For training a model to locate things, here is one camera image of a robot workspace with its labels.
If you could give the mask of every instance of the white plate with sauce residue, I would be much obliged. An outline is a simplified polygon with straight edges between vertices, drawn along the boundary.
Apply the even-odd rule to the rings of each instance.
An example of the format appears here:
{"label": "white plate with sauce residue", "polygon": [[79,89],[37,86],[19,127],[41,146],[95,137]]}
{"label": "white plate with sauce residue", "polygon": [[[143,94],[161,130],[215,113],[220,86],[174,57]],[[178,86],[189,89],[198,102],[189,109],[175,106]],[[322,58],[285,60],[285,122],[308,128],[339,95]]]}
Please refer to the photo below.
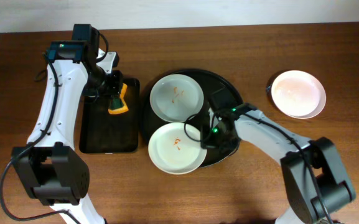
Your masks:
{"label": "white plate with sauce residue", "polygon": [[318,79],[297,70],[280,74],[273,81],[271,94],[277,108],[293,118],[312,118],[326,104],[326,93]]}
{"label": "white plate with sauce residue", "polygon": [[[186,125],[186,132],[200,139],[200,131]],[[204,161],[207,150],[199,142],[189,139],[183,123],[169,123],[155,131],[149,141],[149,156],[153,164],[169,174],[187,174],[197,169]]]}
{"label": "white plate with sauce residue", "polygon": [[164,121],[184,122],[203,107],[204,95],[200,85],[186,75],[168,75],[152,88],[150,105]]}

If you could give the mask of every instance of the wood grain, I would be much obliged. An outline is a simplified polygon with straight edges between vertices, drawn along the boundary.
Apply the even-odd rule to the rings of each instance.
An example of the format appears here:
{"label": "wood grain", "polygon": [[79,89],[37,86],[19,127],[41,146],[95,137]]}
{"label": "wood grain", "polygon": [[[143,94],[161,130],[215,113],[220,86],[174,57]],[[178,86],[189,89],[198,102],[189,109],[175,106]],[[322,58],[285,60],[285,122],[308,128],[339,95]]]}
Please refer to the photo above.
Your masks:
{"label": "wood grain", "polygon": [[[119,69],[140,80],[178,68],[203,68],[228,79],[243,99],[272,120],[303,136],[325,136],[337,146],[355,185],[357,199],[334,218],[359,223],[359,23],[238,26],[189,29],[104,30]],[[23,146],[35,125],[45,83],[34,75],[53,40],[70,32],[0,34],[0,175],[12,146]],[[323,112],[308,120],[292,119],[267,99],[265,86],[277,72],[303,70],[325,87]],[[78,111],[78,147],[82,109]],[[91,172],[89,194],[109,223],[248,223],[273,219],[288,206],[281,170],[268,156],[243,142],[223,162],[174,176],[153,166],[141,140],[134,154],[77,153]],[[24,192],[11,170],[5,185],[7,204],[24,217],[48,212]],[[15,223],[0,208],[0,223]],[[63,223],[60,217],[34,223]]]}

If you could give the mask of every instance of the black tray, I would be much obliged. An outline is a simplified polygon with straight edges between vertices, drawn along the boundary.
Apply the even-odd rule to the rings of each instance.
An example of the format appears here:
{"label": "black tray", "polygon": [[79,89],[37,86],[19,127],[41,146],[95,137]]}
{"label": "black tray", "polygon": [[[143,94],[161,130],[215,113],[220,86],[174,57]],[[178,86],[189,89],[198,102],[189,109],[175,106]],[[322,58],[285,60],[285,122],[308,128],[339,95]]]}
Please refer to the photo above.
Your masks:
{"label": "black tray", "polygon": [[[243,100],[241,99],[241,96],[237,92],[235,87],[232,84],[230,84],[227,80],[225,80],[224,78],[213,72],[209,72],[201,69],[183,69],[183,70],[174,71],[170,73],[170,75],[171,74],[187,75],[193,78],[201,86],[204,94],[204,104],[202,109],[200,110],[199,115],[192,118],[189,122],[190,125],[196,127],[199,130],[202,125],[202,117],[203,117],[202,114],[208,114],[208,110],[210,108],[208,104],[208,97],[213,92],[220,90],[222,88],[227,88],[231,92],[235,100],[237,101],[238,105],[243,103]],[[153,112],[149,100],[150,92],[151,92],[151,88],[149,90],[146,90],[146,94],[144,95],[145,97],[143,99],[142,118],[141,118],[141,134],[147,143],[149,142],[150,137],[153,135],[153,133],[157,131],[157,129],[159,129],[161,126],[165,124],[168,124],[168,122],[160,119]],[[237,148],[238,146],[234,147],[232,150],[225,152],[208,150],[207,156],[205,157],[205,160],[202,163],[201,167],[210,166],[212,164],[222,161],[224,158],[228,157],[233,151],[237,150]]]}
{"label": "black tray", "polygon": [[111,115],[108,112],[110,97],[85,98],[80,136],[83,153],[134,152],[138,148],[139,80],[125,78],[124,96],[129,111]]}

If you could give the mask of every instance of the orange object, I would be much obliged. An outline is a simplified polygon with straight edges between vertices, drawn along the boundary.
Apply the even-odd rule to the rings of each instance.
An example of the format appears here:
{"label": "orange object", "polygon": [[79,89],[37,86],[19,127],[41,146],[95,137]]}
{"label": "orange object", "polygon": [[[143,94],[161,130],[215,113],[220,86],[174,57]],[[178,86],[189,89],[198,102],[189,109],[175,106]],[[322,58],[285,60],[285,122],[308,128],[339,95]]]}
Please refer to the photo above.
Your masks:
{"label": "orange object", "polygon": [[111,110],[109,109],[109,114],[122,114],[125,113],[127,111],[129,111],[127,104],[124,101],[124,96],[125,96],[125,92],[127,91],[127,85],[125,83],[123,83],[123,87],[121,89],[121,93],[119,95],[119,99],[123,102],[123,107],[115,109],[115,110]]}
{"label": "orange object", "polygon": [[179,138],[175,139],[174,145],[178,144],[179,142],[180,142]]}

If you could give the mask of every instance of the black cable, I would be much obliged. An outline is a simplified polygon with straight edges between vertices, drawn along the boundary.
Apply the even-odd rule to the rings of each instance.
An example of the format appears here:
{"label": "black cable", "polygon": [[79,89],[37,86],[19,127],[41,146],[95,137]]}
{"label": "black cable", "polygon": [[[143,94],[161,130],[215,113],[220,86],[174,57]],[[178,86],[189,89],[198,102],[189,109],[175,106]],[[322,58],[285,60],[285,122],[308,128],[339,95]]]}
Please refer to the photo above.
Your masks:
{"label": "black cable", "polygon": [[105,59],[105,57],[106,57],[106,55],[107,55],[107,52],[109,51],[109,42],[107,41],[106,37],[105,37],[103,34],[101,34],[100,32],[99,32],[99,35],[100,35],[100,36],[102,37],[102,39],[105,41],[105,44],[106,44],[106,52],[105,52],[105,54],[104,54],[102,57],[96,59],[96,62],[97,62],[97,63],[103,61],[103,59]]}
{"label": "black cable", "polygon": [[[217,116],[217,113],[218,113],[218,112],[215,112],[215,113],[213,114],[213,116],[212,116],[211,125],[210,125],[210,132],[208,133],[207,137],[206,137],[205,139],[203,139],[203,142],[208,141],[208,140],[210,139],[211,135],[212,135],[212,128],[213,128],[212,126],[213,126],[213,122],[214,122],[214,120],[215,120],[215,118],[216,118],[216,116]],[[201,139],[200,139],[200,140],[197,140],[197,139],[194,139],[194,138],[190,137],[189,134],[188,134],[187,131],[186,131],[186,125],[187,125],[187,123],[189,122],[190,119],[192,119],[192,118],[195,117],[196,115],[198,115],[198,114],[192,114],[192,115],[190,115],[190,116],[185,120],[185,123],[184,123],[184,131],[185,131],[186,136],[187,136],[188,138],[190,138],[191,140],[196,141],[196,142],[201,142]]]}
{"label": "black cable", "polygon": [[301,154],[301,157],[303,158],[306,166],[308,167],[309,174],[312,177],[312,181],[314,183],[317,198],[318,198],[318,200],[320,202],[320,205],[323,208],[324,215],[326,216],[327,221],[329,221],[330,224],[333,224],[333,220],[331,219],[330,214],[327,211],[327,207],[324,204],[322,193],[320,192],[319,186],[317,185],[317,180],[316,180],[314,171],[312,170],[312,166],[309,164],[309,162],[306,159],[306,156],[304,154],[304,151],[301,149],[301,147],[298,145],[298,143],[292,137],[290,137],[287,133],[285,133],[282,129],[276,127],[275,125],[267,123],[267,122],[263,121],[262,119],[255,118],[255,117],[253,117],[251,115],[248,115],[248,114],[243,114],[243,115],[245,115],[245,116],[247,116],[247,117],[249,117],[249,118],[251,118],[251,119],[253,119],[253,120],[255,120],[255,121],[259,122],[259,123],[261,123],[261,124],[265,124],[266,126],[269,126],[269,127],[273,128],[273,129],[275,129],[276,131],[279,131],[284,137],[286,137],[291,142],[291,144],[295,145],[295,147],[299,150],[299,152]]}
{"label": "black cable", "polygon": [[64,213],[67,216],[69,216],[76,224],[80,224],[80,222],[68,211],[68,210],[59,210],[59,211],[54,211],[54,212],[49,212],[49,213],[45,213],[45,214],[41,214],[41,215],[36,215],[33,217],[26,217],[26,218],[20,218],[17,217],[15,215],[13,215],[6,207],[5,204],[5,200],[4,200],[4,192],[3,192],[3,188],[4,188],[4,180],[5,180],[5,176],[9,170],[9,168],[13,165],[13,163],[17,162],[20,158],[22,158],[23,156],[25,156],[38,142],[40,142],[42,140],[42,138],[45,137],[45,135],[48,133],[48,130],[50,128],[50,125],[52,124],[52,120],[54,119],[54,114],[55,114],[55,109],[56,109],[56,104],[57,104],[57,98],[58,98],[58,92],[59,92],[59,81],[57,78],[57,73],[55,70],[55,67],[52,65],[52,63],[49,61],[48,57],[46,56],[46,54],[43,54],[44,59],[47,61],[47,63],[49,64],[52,73],[54,75],[55,78],[55,95],[54,95],[54,101],[52,103],[52,108],[50,111],[50,115],[49,115],[49,119],[47,122],[47,125],[45,127],[44,130],[41,130],[41,135],[32,143],[30,143],[21,153],[19,153],[19,155],[17,155],[16,157],[12,158],[6,165],[4,171],[2,172],[1,178],[0,178],[0,204],[2,209],[4,210],[5,214],[15,220],[15,221],[31,221],[31,220],[36,220],[39,218],[44,218],[44,217],[48,217],[51,215],[56,215],[59,213]]}

